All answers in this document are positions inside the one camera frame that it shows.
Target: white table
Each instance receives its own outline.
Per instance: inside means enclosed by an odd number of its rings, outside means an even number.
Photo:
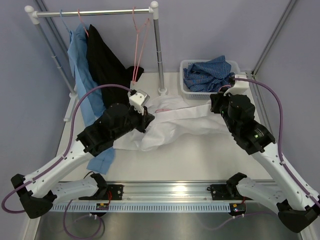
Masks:
[[[180,95],[179,73],[165,73],[165,86],[169,95]],[[158,97],[158,74],[144,73],[133,86]],[[251,91],[246,92],[253,102]],[[189,105],[205,104],[206,100],[185,100]],[[67,122],[61,137],[58,153],[65,150],[71,123]],[[74,139],[84,129],[81,112],[75,120]],[[88,172],[84,163],[69,173],[63,181],[79,180]],[[116,150],[115,159],[107,175],[107,181],[221,181],[241,172],[255,180],[270,180],[270,175],[251,156],[242,150],[231,134],[184,134],[175,142],[160,146],[155,151]]]

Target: white plastic basket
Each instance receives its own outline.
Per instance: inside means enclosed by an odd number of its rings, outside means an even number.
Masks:
[[[210,94],[214,94],[214,92],[192,92],[184,83],[184,69],[187,69],[190,64],[194,63],[202,63],[208,62],[210,60],[183,60],[180,64],[180,87],[181,91],[185,94],[187,99],[202,99],[202,100],[209,100]],[[231,65],[231,72],[235,74],[240,74],[240,68],[238,63],[235,61],[226,60],[227,63]]]

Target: garment rack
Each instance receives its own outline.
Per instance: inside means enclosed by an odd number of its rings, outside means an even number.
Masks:
[[[65,12],[50,12],[50,11],[35,11],[32,6],[26,6],[24,8],[25,12],[30,17],[32,23],[37,28],[39,34],[42,36],[43,40],[45,41],[46,45],[48,46],[49,52],[51,57],[59,69],[60,74],[62,75],[63,80],[65,81],[67,87],[70,90],[70,103],[68,109],[66,111],[64,121],[68,122],[71,120],[71,116],[76,106],[77,102],[77,93],[74,88],[70,84],[70,80],[68,79],[66,72],[61,65],[55,50],[53,49],[49,39],[47,38],[43,28],[40,25],[39,18],[52,18],[52,17],[75,17],[80,14],[80,16],[95,16],[95,15],[120,15],[120,14],[152,14],[153,17],[153,25],[154,25],[154,36],[155,36],[155,45],[156,45],[156,56],[157,56],[157,63],[158,63],[158,73],[159,73],[159,95],[166,95],[168,94],[168,90],[165,88],[164,82],[164,68],[162,62],[162,53],[161,53],[161,44],[160,44],[160,31],[159,31],[159,4],[157,1],[151,2],[148,8],[143,9],[124,9],[124,10],[96,10],[96,11],[65,11]]]

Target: white cloth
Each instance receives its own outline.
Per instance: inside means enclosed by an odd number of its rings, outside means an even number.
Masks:
[[[146,104],[155,116],[146,133],[133,131],[120,137],[113,148],[123,150],[156,150],[183,134],[204,135],[229,133],[220,114],[210,112],[211,104],[190,107],[181,96],[159,96]]]

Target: black garment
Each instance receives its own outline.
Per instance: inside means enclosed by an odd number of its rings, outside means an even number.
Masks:
[[[110,48],[104,43],[97,29],[90,25],[87,38],[86,58],[92,79],[100,86],[103,84],[119,84],[130,88],[133,71],[123,66]],[[138,70],[138,77],[143,68]],[[128,104],[128,91],[118,87],[101,89],[103,104],[108,108],[111,104]]]

